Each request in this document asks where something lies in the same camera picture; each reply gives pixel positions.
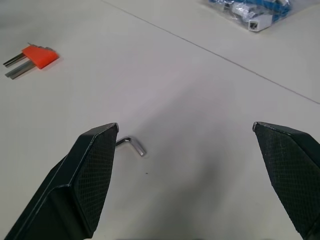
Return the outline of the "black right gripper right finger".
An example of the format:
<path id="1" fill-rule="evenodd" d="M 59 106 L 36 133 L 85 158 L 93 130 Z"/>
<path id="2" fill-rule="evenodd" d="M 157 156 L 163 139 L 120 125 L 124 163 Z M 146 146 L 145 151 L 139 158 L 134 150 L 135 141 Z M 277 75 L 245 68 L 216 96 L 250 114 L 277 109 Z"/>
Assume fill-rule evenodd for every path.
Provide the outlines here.
<path id="1" fill-rule="evenodd" d="M 306 132 L 255 122 L 264 164 L 281 204 L 303 240 L 320 240 L 320 143 Z"/>

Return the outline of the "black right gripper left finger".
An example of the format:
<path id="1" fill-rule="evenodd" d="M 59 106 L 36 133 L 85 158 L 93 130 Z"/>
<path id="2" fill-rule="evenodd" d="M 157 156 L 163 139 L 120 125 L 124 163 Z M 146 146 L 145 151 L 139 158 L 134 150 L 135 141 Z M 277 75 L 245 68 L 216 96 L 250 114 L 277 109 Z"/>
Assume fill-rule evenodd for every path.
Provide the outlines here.
<path id="1" fill-rule="evenodd" d="M 81 134 L 47 174 L 8 233 L 8 240 L 86 240 L 93 237 L 109 189 L 117 123 Z"/>

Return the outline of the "large grey metal hex key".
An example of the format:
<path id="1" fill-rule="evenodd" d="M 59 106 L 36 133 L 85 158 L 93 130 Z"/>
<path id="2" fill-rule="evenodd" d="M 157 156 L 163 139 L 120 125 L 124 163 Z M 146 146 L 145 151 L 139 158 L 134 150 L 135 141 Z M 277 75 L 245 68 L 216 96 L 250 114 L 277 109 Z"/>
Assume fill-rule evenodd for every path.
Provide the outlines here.
<path id="1" fill-rule="evenodd" d="M 21 64 L 20 66 L 16 67 L 15 69 L 11 70 L 10 72 L 6 73 L 5 76 L 13 80 L 34 67 L 35 65 L 33 64 L 33 62 L 29 60 Z"/>

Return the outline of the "orange holder with hex keys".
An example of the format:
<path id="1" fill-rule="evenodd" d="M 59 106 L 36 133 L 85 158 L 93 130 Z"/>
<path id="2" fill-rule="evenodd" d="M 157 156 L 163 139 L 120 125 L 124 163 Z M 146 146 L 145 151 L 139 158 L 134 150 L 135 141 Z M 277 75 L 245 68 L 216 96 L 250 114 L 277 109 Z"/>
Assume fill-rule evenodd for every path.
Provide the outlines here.
<path id="1" fill-rule="evenodd" d="M 43 69 L 47 65 L 57 60 L 60 56 L 49 47 L 31 44 L 21 51 L 38 69 Z"/>

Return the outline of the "white square tube connector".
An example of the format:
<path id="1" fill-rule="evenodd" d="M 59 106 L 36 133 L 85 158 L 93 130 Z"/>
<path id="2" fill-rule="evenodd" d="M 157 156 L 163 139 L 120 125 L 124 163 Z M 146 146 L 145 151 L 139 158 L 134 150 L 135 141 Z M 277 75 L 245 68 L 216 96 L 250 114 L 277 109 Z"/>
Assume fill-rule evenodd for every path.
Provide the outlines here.
<path id="1" fill-rule="evenodd" d="M 248 30 L 251 32 L 260 32 L 269 28 L 273 24 L 273 16 L 262 14 L 248 21 Z"/>

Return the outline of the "clear bag of parts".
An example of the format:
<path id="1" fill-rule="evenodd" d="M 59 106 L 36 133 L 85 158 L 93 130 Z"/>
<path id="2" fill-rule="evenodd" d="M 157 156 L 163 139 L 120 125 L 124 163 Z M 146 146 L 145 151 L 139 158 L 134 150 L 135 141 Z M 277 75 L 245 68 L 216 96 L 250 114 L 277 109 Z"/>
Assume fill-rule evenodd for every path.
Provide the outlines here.
<path id="1" fill-rule="evenodd" d="M 248 23 L 260 15 L 272 15 L 272 25 L 292 10 L 290 0 L 200 0 L 201 3 L 248 30 Z"/>

